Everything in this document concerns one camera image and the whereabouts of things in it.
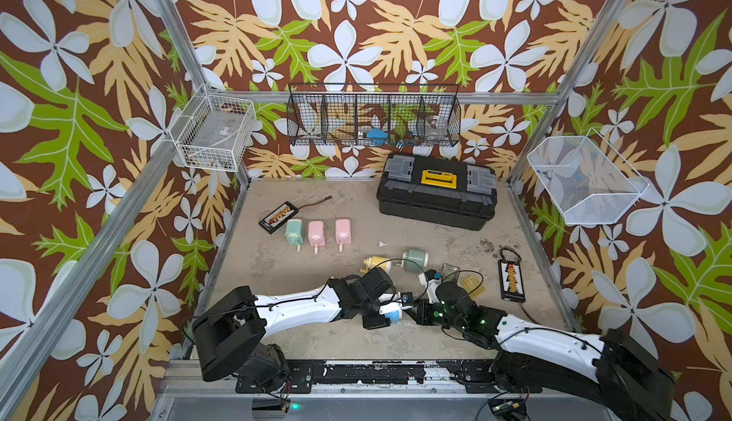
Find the pink sharpener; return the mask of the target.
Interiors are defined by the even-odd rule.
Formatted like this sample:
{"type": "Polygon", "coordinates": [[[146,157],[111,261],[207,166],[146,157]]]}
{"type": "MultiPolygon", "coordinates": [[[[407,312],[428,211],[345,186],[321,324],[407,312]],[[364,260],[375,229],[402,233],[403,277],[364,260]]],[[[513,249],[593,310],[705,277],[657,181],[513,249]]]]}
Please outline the pink sharpener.
{"type": "Polygon", "coordinates": [[[339,251],[343,251],[345,246],[352,244],[352,229],[349,219],[341,218],[335,221],[335,241],[339,246],[339,251]]]}
{"type": "Polygon", "coordinates": [[[318,254],[321,247],[326,245],[325,225],[323,221],[315,220],[308,223],[308,242],[315,255],[318,254]]]}

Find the blue pencil sharpener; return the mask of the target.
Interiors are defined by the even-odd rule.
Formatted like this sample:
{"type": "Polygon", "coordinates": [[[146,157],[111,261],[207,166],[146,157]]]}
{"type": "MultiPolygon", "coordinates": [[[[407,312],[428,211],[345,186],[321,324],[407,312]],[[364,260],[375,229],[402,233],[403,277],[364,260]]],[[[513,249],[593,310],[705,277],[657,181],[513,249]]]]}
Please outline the blue pencil sharpener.
{"type": "Polygon", "coordinates": [[[389,302],[379,307],[379,313],[385,316],[390,325],[394,325],[402,318],[402,304],[400,302],[389,302]]]}

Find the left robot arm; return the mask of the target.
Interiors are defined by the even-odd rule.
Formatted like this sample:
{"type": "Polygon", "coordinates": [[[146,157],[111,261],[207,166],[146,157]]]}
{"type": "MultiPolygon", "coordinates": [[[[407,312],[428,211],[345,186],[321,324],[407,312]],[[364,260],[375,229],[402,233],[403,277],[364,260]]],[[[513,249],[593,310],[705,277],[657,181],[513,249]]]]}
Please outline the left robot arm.
{"type": "Polygon", "coordinates": [[[235,288],[194,320],[202,379],[214,382],[234,375],[273,392],[284,385],[290,369],[281,348],[263,339],[357,316],[366,330],[385,328],[401,318],[403,299],[381,268],[331,278],[319,288],[292,295],[254,295],[248,286],[235,288]]]}

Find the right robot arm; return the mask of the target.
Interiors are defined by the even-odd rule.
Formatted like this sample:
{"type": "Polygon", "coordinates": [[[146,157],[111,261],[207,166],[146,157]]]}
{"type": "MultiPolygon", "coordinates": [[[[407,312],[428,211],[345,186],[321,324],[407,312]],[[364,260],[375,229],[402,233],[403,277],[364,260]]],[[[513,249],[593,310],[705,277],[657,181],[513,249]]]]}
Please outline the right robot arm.
{"type": "Polygon", "coordinates": [[[417,298],[402,297],[423,326],[454,331],[497,353],[490,373],[508,391],[551,389],[594,401],[621,420],[668,420],[675,380],[630,335],[583,335],[544,327],[478,305],[455,281],[432,280],[417,298]]]}

